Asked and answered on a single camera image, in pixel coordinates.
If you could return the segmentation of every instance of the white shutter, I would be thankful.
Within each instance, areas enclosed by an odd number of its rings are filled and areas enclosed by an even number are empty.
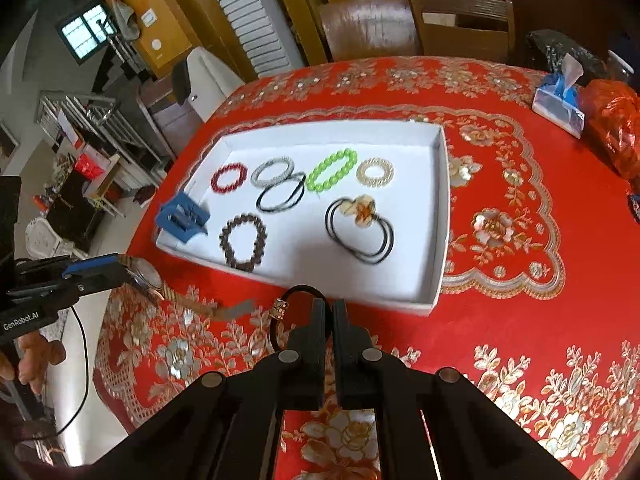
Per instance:
[[[304,66],[277,0],[218,0],[258,77]]]

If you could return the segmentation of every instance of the floral tablecloth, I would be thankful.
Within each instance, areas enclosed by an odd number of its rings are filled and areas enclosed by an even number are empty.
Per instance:
[[[156,249],[154,216],[225,134],[328,119],[442,124],[451,177],[443,294],[428,317],[350,305],[374,345],[409,367],[453,366],[576,476],[614,478],[640,442],[640,233],[626,183],[580,142],[530,111],[541,74],[468,59],[340,62],[252,82],[235,92],[178,159],[129,254],[177,292],[257,309],[225,324],[179,304],[113,291],[94,383],[133,430],[208,370],[237,374],[272,351],[267,310],[280,288]],[[306,322],[292,308],[287,322]],[[281,326],[284,344],[289,326]],[[374,479],[372,412],[336,406],[332,356],[319,413],[287,413],[276,478]]]

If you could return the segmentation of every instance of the metal bolt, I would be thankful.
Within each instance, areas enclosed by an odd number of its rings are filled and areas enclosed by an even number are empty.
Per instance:
[[[362,352],[362,357],[364,357],[365,361],[380,361],[380,359],[382,359],[382,352],[377,348],[367,348]]]
[[[457,383],[460,378],[460,372],[455,368],[443,368],[440,370],[440,378],[446,383]]]
[[[202,376],[202,386],[205,388],[217,388],[222,384],[222,375],[217,372],[209,372]]]
[[[300,355],[295,350],[283,350],[278,354],[278,359],[283,363],[294,363],[298,360]]]

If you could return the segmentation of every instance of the white tray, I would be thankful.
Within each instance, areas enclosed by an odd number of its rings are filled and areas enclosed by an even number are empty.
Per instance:
[[[276,156],[290,156],[295,171],[309,174],[324,158],[343,148],[358,153],[358,162],[336,186],[322,193],[305,191],[295,208],[277,214],[257,210],[261,192],[251,184],[253,170]],[[394,165],[391,183],[382,188],[363,186],[356,179],[358,165],[380,156]],[[216,194],[210,188],[212,174],[221,166],[241,162],[248,177],[236,191]],[[324,182],[337,171],[338,161],[319,177]],[[284,166],[265,170],[268,179]],[[219,180],[224,186],[238,172]],[[286,183],[270,191],[263,206],[275,205],[293,191]],[[222,137],[207,154],[184,192],[211,216],[199,234],[183,244],[164,230],[156,245],[163,251],[203,266],[254,280],[291,286],[312,285],[332,298],[371,303],[427,314],[436,305],[444,272],[449,237],[449,163],[444,132],[440,126],[407,121],[320,121],[259,128]],[[370,266],[361,263],[328,237],[324,213],[340,197],[371,195],[377,213],[394,228],[395,244],[389,257]],[[226,222],[242,213],[257,214],[267,229],[262,263],[250,274],[226,266],[219,236]],[[377,225],[361,229],[353,217],[336,213],[335,227],[346,243],[363,250],[377,249],[382,232]],[[255,228],[242,225],[233,230],[230,243],[239,261],[251,257]]]

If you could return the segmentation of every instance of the red beaded bracelet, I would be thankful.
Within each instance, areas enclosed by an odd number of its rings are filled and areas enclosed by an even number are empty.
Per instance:
[[[218,179],[225,173],[233,170],[238,170],[240,175],[238,176],[238,180],[234,183],[229,184],[228,186],[219,186]],[[242,183],[246,180],[247,168],[244,164],[240,164],[239,162],[234,162],[233,164],[227,164],[226,166],[222,166],[216,173],[211,177],[211,189],[215,193],[225,194],[230,193],[231,191],[235,191]]]

